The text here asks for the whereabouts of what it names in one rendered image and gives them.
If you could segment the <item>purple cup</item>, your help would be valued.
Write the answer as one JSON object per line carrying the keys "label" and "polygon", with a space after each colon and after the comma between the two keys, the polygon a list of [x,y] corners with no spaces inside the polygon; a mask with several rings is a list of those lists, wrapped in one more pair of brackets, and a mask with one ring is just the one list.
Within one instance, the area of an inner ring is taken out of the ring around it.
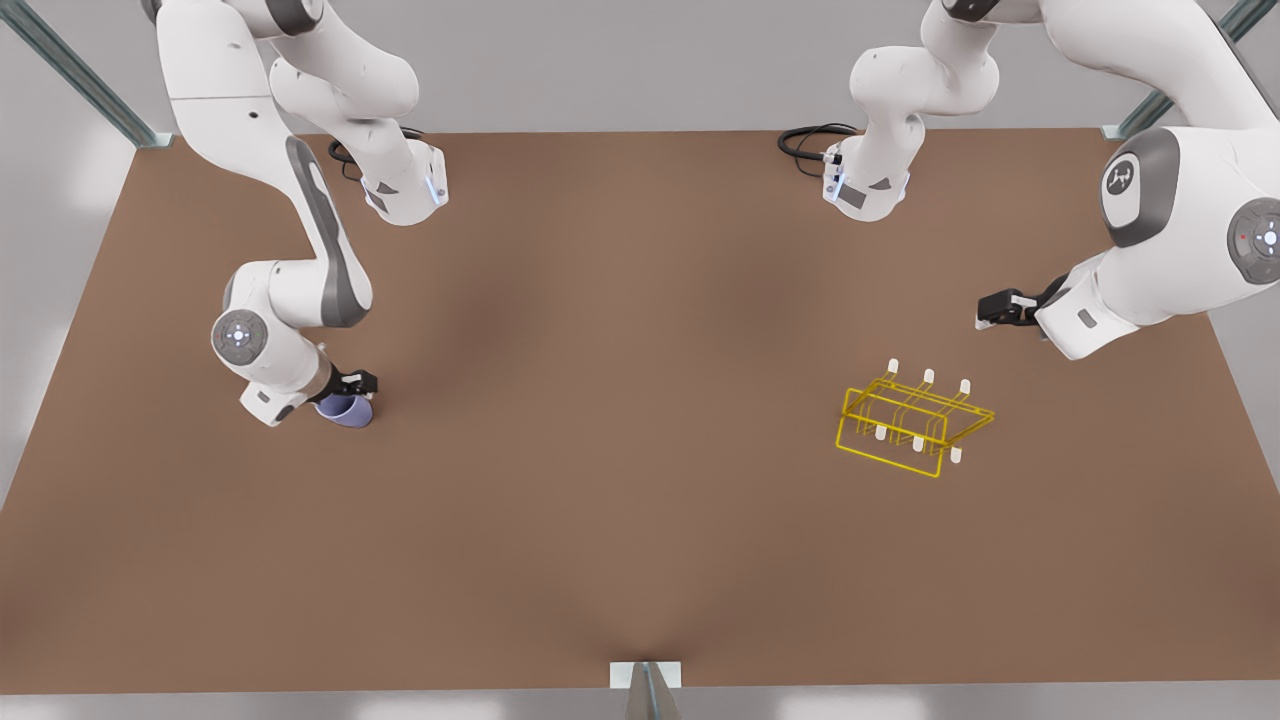
{"label": "purple cup", "polygon": [[340,427],[367,427],[374,415],[371,401],[362,395],[328,395],[315,404],[316,411]]}

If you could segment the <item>silver frame post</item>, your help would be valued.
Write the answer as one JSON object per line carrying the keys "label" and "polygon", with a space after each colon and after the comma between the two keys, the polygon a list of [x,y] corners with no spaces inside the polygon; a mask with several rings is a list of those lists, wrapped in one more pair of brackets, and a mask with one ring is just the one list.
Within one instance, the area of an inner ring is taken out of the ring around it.
{"label": "silver frame post", "polygon": [[1170,108],[1194,127],[1280,128],[1280,96],[1268,95],[1236,49],[1279,3],[1236,0],[1213,20],[1196,0],[1102,0],[1108,19],[1093,37],[1108,55],[1100,70],[1153,90],[1124,120],[1103,126],[1105,138],[1130,138]]}
{"label": "silver frame post", "polygon": [[611,662],[609,679],[628,692],[623,720],[684,720],[672,694],[684,685],[680,661]]}
{"label": "silver frame post", "polygon": [[173,135],[159,133],[142,120],[26,0],[0,0],[0,20],[134,147],[172,146]]}

